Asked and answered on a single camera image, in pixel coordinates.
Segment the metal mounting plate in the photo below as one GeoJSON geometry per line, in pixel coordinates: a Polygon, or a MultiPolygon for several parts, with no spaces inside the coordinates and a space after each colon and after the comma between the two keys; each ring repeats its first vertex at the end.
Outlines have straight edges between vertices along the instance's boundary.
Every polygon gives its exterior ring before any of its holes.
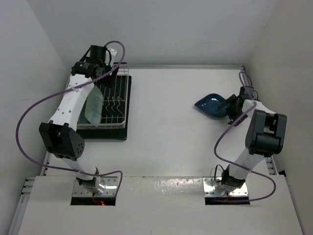
{"type": "MultiPolygon", "coordinates": [[[[97,194],[95,198],[115,197],[118,184],[117,177],[101,177],[101,182],[105,184],[101,186],[105,188],[105,190],[101,195],[97,194]]],[[[85,190],[82,185],[79,185],[79,183],[75,181],[72,197],[92,198],[92,193],[85,190]]]]}
{"type": "Polygon", "coordinates": [[[248,197],[248,189],[246,183],[241,188],[237,188],[234,191],[230,192],[228,195],[225,192],[225,188],[221,183],[216,183],[214,177],[203,177],[203,189],[204,196],[206,198],[215,198],[215,197],[248,197]]]}

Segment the dish rack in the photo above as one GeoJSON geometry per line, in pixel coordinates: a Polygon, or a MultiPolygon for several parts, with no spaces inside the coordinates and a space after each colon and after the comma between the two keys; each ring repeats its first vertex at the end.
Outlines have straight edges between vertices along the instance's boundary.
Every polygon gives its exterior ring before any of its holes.
{"type": "Polygon", "coordinates": [[[96,86],[103,95],[99,124],[77,123],[77,133],[85,139],[127,139],[127,124],[132,77],[127,64],[120,65],[117,74],[111,74],[96,86]]]}

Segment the blue dish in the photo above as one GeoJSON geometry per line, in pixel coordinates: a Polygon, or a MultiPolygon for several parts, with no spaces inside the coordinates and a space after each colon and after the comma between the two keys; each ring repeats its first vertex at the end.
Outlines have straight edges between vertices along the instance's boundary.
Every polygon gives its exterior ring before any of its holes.
{"type": "Polygon", "coordinates": [[[223,107],[220,110],[218,110],[218,106],[224,101],[225,99],[219,94],[209,94],[203,99],[199,100],[197,103],[195,103],[195,106],[211,116],[214,116],[216,118],[223,118],[227,116],[227,106],[223,107]]]}

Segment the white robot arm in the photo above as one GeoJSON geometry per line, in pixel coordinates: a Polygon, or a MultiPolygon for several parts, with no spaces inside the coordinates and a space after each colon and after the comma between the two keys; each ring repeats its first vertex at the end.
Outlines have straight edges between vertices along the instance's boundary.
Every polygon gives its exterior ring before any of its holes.
{"type": "MultiPolygon", "coordinates": [[[[116,50],[112,48],[91,46],[89,56],[87,52],[72,68],[67,89],[73,91],[64,94],[49,123],[41,123],[39,128],[47,151],[79,172],[98,173],[96,167],[87,158],[81,158],[85,142],[76,133],[79,115],[94,84],[90,83],[78,89],[73,87],[89,82],[111,70],[116,54],[116,50]]],[[[79,172],[76,177],[80,183],[89,188],[97,187],[97,177],[79,172]]]]}
{"type": "MultiPolygon", "coordinates": [[[[246,110],[251,108],[253,106],[254,102],[256,102],[256,104],[257,104],[256,107],[253,110],[251,110],[251,112],[249,112],[247,114],[250,119],[252,119],[254,110],[265,111],[266,113],[273,114],[273,115],[275,114],[273,111],[266,108],[260,101],[252,101],[250,99],[246,99],[244,101],[242,111],[245,112],[246,110]]],[[[263,155],[249,154],[249,150],[247,148],[245,148],[243,150],[243,152],[239,155],[239,157],[237,158],[235,163],[242,165],[242,166],[245,166],[246,168],[249,168],[252,170],[263,159],[264,159],[263,155]]],[[[229,175],[234,177],[235,179],[245,180],[249,173],[250,173],[250,171],[242,169],[236,165],[230,165],[229,166],[229,175]]]]}
{"type": "Polygon", "coordinates": [[[269,110],[258,100],[247,99],[245,93],[242,87],[241,94],[238,97],[233,95],[227,99],[229,105],[227,111],[230,114],[230,123],[232,123],[234,119],[238,118],[239,114],[252,108],[254,103],[256,103],[254,109],[246,117],[251,119],[246,135],[246,148],[235,161],[236,164],[249,170],[230,164],[223,171],[221,180],[221,184],[227,190],[240,188],[246,181],[251,170],[264,157],[270,157],[273,154],[280,153],[284,144],[287,117],[269,110]]]}

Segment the white table surface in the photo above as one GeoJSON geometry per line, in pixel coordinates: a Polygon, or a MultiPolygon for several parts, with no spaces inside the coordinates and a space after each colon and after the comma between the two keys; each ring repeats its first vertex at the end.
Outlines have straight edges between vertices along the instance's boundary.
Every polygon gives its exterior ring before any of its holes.
{"type": "MultiPolygon", "coordinates": [[[[239,70],[130,69],[133,77],[128,139],[87,141],[82,157],[100,172],[121,169],[115,207],[70,206],[73,173],[49,169],[37,177],[19,235],[300,235],[284,177],[272,176],[277,192],[250,206],[206,206],[201,176],[212,175],[213,154],[228,120],[213,120],[193,105],[210,93],[238,94],[239,70]]],[[[218,152],[235,160],[244,149],[249,121],[232,130],[218,152]]],[[[66,166],[55,157],[51,165],[66,166]]],[[[265,161],[255,170],[268,174],[265,161]]],[[[249,175],[250,198],[272,183],[249,175]]]]}
{"type": "MultiPolygon", "coordinates": [[[[70,206],[75,177],[36,177],[19,235],[301,235],[283,176],[251,205],[206,206],[201,178],[125,177],[116,206],[70,206]]],[[[251,175],[251,198],[272,183],[251,175]]]]}
{"type": "MultiPolygon", "coordinates": [[[[224,98],[239,93],[239,70],[131,69],[132,90],[126,141],[86,141],[81,158],[101,172],[122,170],[126,176],[209,176],[224,164],[213,147],[228,127],[228,119],[214,120],[194,104],[210,93],[224,98]]],[[[236,160],[245,147],[249,120],[221,142],[221,156],[236,160]]],[[[67,167],[52,156],[51,165],[67,167]]],[[[268,174],[265,161],[255,170],[268,174]]],[[[47,175],[73,175],[49,169],[47,175]]]]}

